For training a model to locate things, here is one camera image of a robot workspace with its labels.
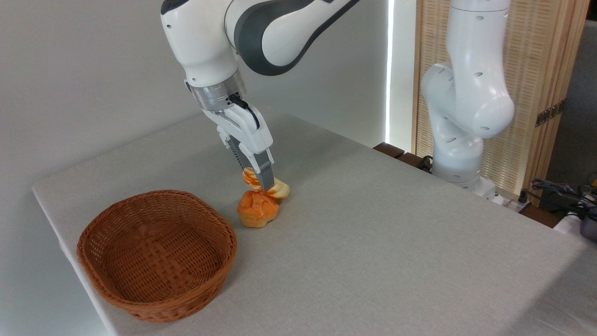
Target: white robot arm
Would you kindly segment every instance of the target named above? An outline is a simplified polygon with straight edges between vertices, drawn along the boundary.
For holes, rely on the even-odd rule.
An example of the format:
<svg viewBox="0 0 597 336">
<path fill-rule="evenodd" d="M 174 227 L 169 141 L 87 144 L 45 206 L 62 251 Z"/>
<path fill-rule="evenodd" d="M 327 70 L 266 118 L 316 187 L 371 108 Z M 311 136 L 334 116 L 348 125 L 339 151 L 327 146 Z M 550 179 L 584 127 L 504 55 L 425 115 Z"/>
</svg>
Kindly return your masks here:
<svg viewBox="0 0 597 336">
<path fill-rule="evenodd" d="M 495 185 L 480 176 L 483 139 L 510 124 L 514 104 L 504 78 L 502 46 L 510 0 L 452 0 L 446 46 L 450 63 L 423 76 L 433 131 L 434 175 L 488 199 Z"/>
<path fill-rule="evenodd" d="M 273 144 L 261 113 L 242 100 L 238 53 L 255 72 L 292 69 L 313 40 L 358 0 L 165 0 L 161 19 L 187 88 L 217 124 L 242 167 L 244 154 L 263 190 L 273 186 Z"/>
</svg>

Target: brown woven basket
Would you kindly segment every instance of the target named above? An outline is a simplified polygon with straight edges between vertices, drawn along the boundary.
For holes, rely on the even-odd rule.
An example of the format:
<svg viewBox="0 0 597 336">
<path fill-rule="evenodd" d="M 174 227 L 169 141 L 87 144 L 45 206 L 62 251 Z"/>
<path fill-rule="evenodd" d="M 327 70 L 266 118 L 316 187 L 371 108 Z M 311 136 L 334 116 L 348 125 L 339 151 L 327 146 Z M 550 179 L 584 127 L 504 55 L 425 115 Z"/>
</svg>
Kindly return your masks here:
<svg viewBox="0 0 597 336">
<path fill-rule="evenodd" d="M 182 319 L 207 306 L 235 254 L 230 224 L 199 198 L 176 190 L 111 205 L 77 245 L 79 262 L 97 292 L 151 322 Z"/>
</svg>

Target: gray fabric surface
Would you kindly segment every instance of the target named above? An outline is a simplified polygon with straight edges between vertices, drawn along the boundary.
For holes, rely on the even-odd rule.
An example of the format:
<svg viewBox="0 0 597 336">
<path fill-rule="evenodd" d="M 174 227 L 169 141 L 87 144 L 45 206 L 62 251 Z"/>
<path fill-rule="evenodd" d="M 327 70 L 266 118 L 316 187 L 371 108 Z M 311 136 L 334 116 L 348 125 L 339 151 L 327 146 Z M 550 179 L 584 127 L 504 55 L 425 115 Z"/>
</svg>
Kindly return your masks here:
<svg viewBox="0 0 597 336">
<path fill-rule="evenodd" d="M 50 176 L 33 190 L 108 329 L 118 335 L 594 335 L 597 250 L 393 158 L 263 108 L 278 218 L 248 229 L 248 188 L 204 116 Z M 76 243 L 112 203 L 194 193 L 238 238 L 220 295 L 174 323 L 103 301 Z"/>
</svg>

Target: pastry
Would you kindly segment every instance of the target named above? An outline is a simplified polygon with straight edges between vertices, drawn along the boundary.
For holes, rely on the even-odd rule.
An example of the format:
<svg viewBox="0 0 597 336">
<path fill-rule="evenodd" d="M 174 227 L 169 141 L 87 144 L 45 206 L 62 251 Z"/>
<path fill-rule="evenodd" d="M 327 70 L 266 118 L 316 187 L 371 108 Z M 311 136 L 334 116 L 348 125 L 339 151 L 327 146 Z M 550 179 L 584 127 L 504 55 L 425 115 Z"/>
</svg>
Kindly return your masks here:
<svg viewBox="0 0 597 336">
<path fill-rule="evenodd" d="M 263 193 L 263 191 L 261 190 L 261 185 L 259 184 L 259 180 L 257 179 L 257 175 L 255 175 L 255 170 L 253 170 L 252 167 L 247 167 L 244 169 L 244 171 L 242 172 L 242 179 L 245 181 L 246 184 L 249 185 L 249 187 L 251 187 L 251 189 Z M 273 178 L 273 181 L 273 187 L 263 194 L 276 200 L 283 200 L 286 197 L 288 197 L 288 194 L 290 193 L 290 187 L 277 178 Z"/>
<path fill-rule="evenodd" d="M 249 190 L 242 195 L 236 212 L 246 227 L 262 228 L 276 218 L 279 208 L 271 197 Z"/>
</svg>

